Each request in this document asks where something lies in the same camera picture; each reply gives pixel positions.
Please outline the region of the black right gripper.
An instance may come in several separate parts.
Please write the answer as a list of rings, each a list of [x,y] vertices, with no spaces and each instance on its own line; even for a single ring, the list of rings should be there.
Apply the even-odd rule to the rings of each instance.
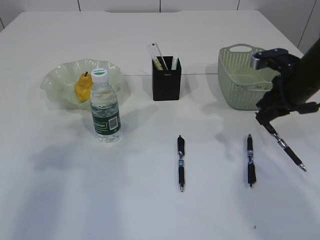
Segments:
[[[320,104],[314,101],[299,104],[289,103],[284,95],[283,82],[284,78],[281,75],[274,77],[272,89],[256,104],[258,111],[255,113],[255,119],[260,125],[268,125],[276,118],[289,115],[290,112],[304,115],[316,113],[320,109]]]

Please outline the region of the blue black right robot arm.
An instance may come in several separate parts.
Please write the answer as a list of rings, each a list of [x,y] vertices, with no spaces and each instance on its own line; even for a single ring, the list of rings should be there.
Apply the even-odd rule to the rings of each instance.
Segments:
[[[256,120],[263,126],[291,112],[301,115],[320,109],[308,100],[320,90],[320,41],[299,58],[283,48],[264,50],[252,55],[250,65],[255,70],[269,68],[278,72],[272,88],[258,101]]]

